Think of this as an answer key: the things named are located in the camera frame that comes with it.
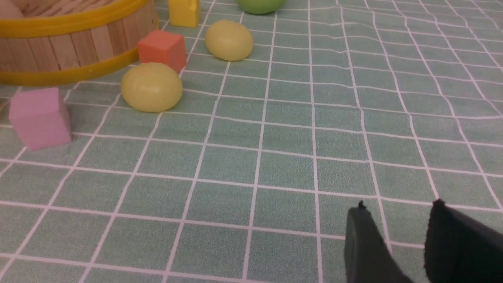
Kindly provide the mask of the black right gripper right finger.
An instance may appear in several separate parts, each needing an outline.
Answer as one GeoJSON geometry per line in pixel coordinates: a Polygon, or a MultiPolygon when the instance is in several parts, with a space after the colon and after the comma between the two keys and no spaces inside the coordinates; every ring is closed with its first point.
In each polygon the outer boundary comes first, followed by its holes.
{"type": "Polygon", "coordinates": [[[501,283],[503,235],[438,199],[430,211],[424,269],[431,283],[501,283]]]}

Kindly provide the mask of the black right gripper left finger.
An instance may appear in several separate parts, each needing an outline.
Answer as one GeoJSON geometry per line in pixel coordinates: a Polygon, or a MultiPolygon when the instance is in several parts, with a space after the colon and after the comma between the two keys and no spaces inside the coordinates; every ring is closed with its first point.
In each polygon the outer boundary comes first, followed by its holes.
{"type": "Polygon", "coordinates": [[[344,262],[347,283],[413,282],[392,258],[363,201],[347,212],[344,262]]]}

